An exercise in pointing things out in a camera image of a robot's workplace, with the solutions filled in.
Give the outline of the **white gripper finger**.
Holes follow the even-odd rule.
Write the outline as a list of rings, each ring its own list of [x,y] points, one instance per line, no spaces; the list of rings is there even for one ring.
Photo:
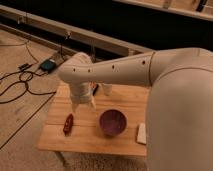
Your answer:
[[[92,99],[89,101],[88,105],[89,105],[92,109],[96,109],[96,103],[95,103],[94,98],[92,98]]]
[[[73,112],[76,112],[78,106],[79,106],[79,103],[73,102],[73,103],[72,103],[72,111],[73,111]]]

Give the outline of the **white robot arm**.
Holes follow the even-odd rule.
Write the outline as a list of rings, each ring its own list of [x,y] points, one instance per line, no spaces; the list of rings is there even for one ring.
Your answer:
[[[213,51],[159,50],[98,63],[78,52],[59,78],[75,105],[90,101],[91,82],[148,87],[148,171],[213,171]]]

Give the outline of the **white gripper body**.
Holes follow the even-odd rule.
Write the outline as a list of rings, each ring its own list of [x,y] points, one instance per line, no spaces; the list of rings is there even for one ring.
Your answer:
[[[88,82],[70,84],[70,98],[73,103],[84,104],[91,101],[92,93]]]

